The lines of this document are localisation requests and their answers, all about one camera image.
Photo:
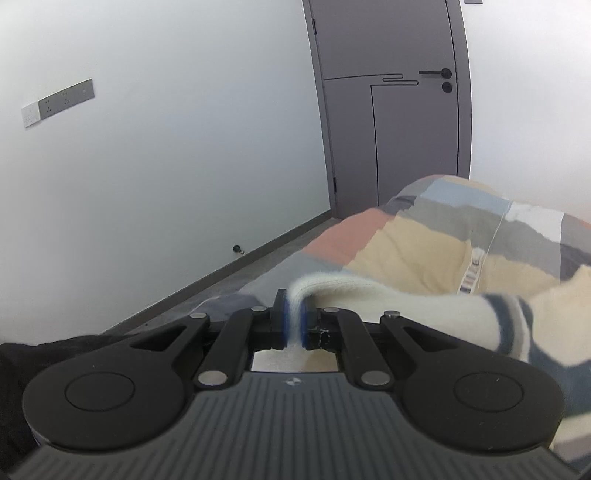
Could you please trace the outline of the cream striped fleece sweater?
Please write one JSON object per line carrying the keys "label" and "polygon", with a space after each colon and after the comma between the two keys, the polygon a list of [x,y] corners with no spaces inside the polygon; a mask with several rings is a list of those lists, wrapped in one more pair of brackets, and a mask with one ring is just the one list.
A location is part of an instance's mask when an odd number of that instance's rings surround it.
{"label": "cream striped fleece sweater", "polygon": [[376,323],[387,310],[486,349],[525,361],[551,375],[566,400],[565,415],[590,412],[590,269],[583,266],[566,282],[529,300],[509,294],[419,295],[345,273],[315,273],[287,289],[290,345],[256,354],[263,371],[311,370],[322,357],[297,339],[297,309],[311,298],[320,307],[339,307]]}

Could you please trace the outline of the grey bedroom door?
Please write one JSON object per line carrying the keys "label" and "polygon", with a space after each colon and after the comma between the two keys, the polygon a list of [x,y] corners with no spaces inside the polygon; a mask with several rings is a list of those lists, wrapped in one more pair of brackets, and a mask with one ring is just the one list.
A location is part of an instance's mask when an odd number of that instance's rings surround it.
{"label": "grey bedroom door", "polygon": [[[332,213],[430,175],[470,174],[472,94],[458,1],[305,1]],[[421,70],[449,68],[452,93]]]}

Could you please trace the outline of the colourful patchwork bed quilt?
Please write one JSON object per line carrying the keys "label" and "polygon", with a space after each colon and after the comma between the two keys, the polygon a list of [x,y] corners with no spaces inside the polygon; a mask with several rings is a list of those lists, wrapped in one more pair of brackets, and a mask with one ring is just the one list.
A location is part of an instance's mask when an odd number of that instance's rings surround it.
{"label": "colourful patchwork bed quilt", "polygon": [[[420,179],[378,208],[332,226],[242,289],[198,311],[223,320],[270,305],[315,273],[345,273],[411,294],[509,294],[529,300],[590,269],[590,227],[566,213],[511,200],[475,181]],[[590,462],[590,412],[564,419],[552,444],[576,469]]]}

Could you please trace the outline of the grey wall socket panel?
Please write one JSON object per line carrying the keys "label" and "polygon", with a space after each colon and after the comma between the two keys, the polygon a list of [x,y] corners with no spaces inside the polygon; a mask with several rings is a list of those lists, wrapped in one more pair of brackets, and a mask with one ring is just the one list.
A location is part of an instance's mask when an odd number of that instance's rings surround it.
{"label": "grey wall socket panel", "polygon": [[87,79],[79,82],[41,99],[38,102],[40,119],[45,120],[94,97],[93,81]]}

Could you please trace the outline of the white wall socket plate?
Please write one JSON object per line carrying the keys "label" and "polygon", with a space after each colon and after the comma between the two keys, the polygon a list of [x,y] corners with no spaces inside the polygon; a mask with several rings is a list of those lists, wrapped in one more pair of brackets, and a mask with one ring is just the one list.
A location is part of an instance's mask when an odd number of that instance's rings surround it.
{"label": "white wall socket plate", "polygon": [[23,107],[21,109],[21,116],[25,129],[39,123],[42,120],[39,103],[34,102]]}

